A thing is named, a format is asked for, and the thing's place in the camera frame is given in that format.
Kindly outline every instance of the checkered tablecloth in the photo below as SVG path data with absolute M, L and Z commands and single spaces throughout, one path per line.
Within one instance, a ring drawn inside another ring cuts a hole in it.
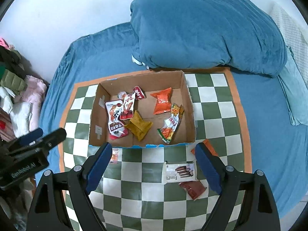
M 185 74 L 194 107 L 194 144 L 155 149 L 119 149 L 118 163 L 109 164 L 91 202 L 107 230 L 199 230 L 209 217 L 218 195 L 213 192 L 197 164 L 197 178 L 207 190 L 195 201 L 178 183 L 161 184 L 163 162 L 195 159 L 195 144 L 210 143 L 225 165 L 244 170 L 241 128 L 224 73 Z M 65 170 L 82 165 L 98 147 L 88 147 L 90 114 L 97 85 L 79 87 L 67 114 L 63 142 Z M 226 230 L 234 228 L 244 192 L 240 191 Z M 76 231 L 81 230 L 66 194 L 68 215 Z

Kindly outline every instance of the blue bed sheet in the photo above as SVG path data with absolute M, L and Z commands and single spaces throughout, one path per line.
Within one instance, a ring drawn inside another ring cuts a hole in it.
M 145 70 L 131 61 L 136 44 L 130 23 L 120 24 L 71 44 L 54 75 L 42 107 L 44 134 L 59 127 L 73 86 L 114 74 Z M 232 70 L 250 134 L 253 171 L 265 172 L 280 217 L 295 206 L 308 186 L 308 127 L 292 126 L 278 78 Z M 57 147 L 50 151 L 48 169 L 59 171 Z M 36 174 L 37 182 L 43 171 Z

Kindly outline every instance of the orange snack package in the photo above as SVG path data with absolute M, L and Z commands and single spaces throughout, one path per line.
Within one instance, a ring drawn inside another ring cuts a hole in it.
M 164 89 L 157 93 L 150 94 L 151 96 L 157 98 L 156 105 L 154 108 L 154 114 L 161 114 L 171 111 L 172 104 L 170 103 L 170 95 L 172 88 Z

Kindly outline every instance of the white snack package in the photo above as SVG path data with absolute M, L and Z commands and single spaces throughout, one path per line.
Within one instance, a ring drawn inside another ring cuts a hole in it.
M 166 163 L 164 162 L 161 174 L 161 183 L 197 181 L 196 161 L 193 163 Z

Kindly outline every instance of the green square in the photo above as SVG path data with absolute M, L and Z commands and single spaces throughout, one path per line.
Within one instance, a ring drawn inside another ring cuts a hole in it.
M 88 147 L 88 157 L 95 155 L 95 153 L 99 150 L 100 147 L 98 146 L 89 146 Z
M 161 183 L 163 163 L 142 163 L 142 182 Z
M 74 209 L 72 200 L 68 194 L 65 195 L 65 206 L 69 207 L 70 209 Z
M 95 189 L 95 192 L 98 192 L 98 193 L 103 193 L 103 180 L 104 178 L 102 177 L 100 182 L 98 183 L 98 186 L 97 188 Z
M 103 210 L 99 209 L 99 208 L 96 208 L 96 207 L 94 207 L 94 210 L 95 210 L 98 218 L 100 219 L 100 221 L 101 222 L 105 222 L 105 218 L 104 218 L 104 215 L 103 215 Z
M 220 119 L 221 114 L 217 102 L 202 102 L 203 119 Z
M 235 206 L 242 204 L 244 199 L 245 190 L 238 191 L 238 197 L 236 198 Z
M 73 138 L 66 138 L 63 142 L 63 152 L 73 154 L 73 147 L 74 147 L 74 139 Z
M 81 109 L 92 109 L 95 97 L 86 97 Z
M 211 187 L 208 186 L 208 197 L 218 195 L 215 191 L 211 190 Z
M 199 90 L 198 88 L 191 87 L 188 88 L 190 92 L 190 97 L 192 98 L 192 102 L 200 102 Z
M 140 218 L 121 215 L 121 219 L 122 219 L 122 225 L 124 228 L 141 230 L 141 219 Z
M 80 109 L 69 110 L 69 112 L 67 113 L 66 122 L 77 123 L 79 112 L 80 112 Z
M 72 224 L 73 229 L 74 229 L 75 231 L 79 231 L 79 223 L 76 222 L 76 221 L 74 221 L 74 220 L 72 220 L 72 219 L 70 219 L 70 222 L 71 222 L 71 224 Z
M 211 74 L 195 74 L 198 87 L 213 87 Z
M 204 120 L 196 121 L 196 140 L 204 140 L 205 137 L 205 127 Z
M 104 195 L 104 210 L 116 214 L 121 213 L 121 198 Z
M 187 200 L 186 201 L 186 217 L 195 217 L 195 216 L 199 216 L 202 214 L 206 214 L 207 207 L 208 207 L 207 198 L 197 199 L 197 200 Z
M 244 153 L 227 156 L 228 165 L 235 167 L 237 171 L 244 171 Z
M 89 130 L 90 130 L 89 124 L 77 123 L 76 130 L 75 130 L 75 138 L 76 139 L 88 140 L 89 139 Z
M 88 91 L 88 87 L 89 86 L 77 88 L 77 92 L 76 92 L 75 98 L 85 97 L 86 93 Z
M 219 157 L 224 157 L 227 155 L 226 140 L 224 137 L 211 138 L 209 142 L 213 146 Z
M 109 163 L 104 172 L 104 177 L 110 179 L 121 180 L 121 167 L 122 162 Z
M 141 200 L 141 182 L 121 180 L 122 198 Z
M 164 219 L 163 201 L 142 201 L 141 218 L 143 219 Z
M 76 165 L 83 165 L 84 162 L 86 161 L 87 157 L 81 157 L 81 156 L 74 156 L 74 162 L 75 162 L 75 166 Z
M 120 228 L 120 227 L 111 225 L 111 224 L 109 224 L 109 223 L 106 223 L 106 229 L 107 229 L 108 231 L 123 231 L 123 228 Z
M 232 102 L 233 98 L 229 87 L 215 87 L 218 102 Z
M 123 148 L 122 161 L 142 162 L 142 149 Z
M 198 162 L 196 162 L 196 164 L 197 164 L 197 179 L 198 180 L 205 180 L 206 177 L 204 176 L 204 174 L 203 174 L 203 172 L 202 172 Z
M 169 146 L 164 148 L 164 159 L 166 162 L 186 161 L 186 146 Z
M 179 186 L 178 182 L 164 185 L 164 201 L 186 200 L 186 191 Z
M 185 218 L 164 220 L 163 231 L 185 230 Z
M 239 135 L 241 133 L 240 123 L 237 117 L 222 119 L 224 126 L 224 136 Z
M 237 220 L 229 222 L 224 231 L 232 231 L 235 227 L 236 222 Z

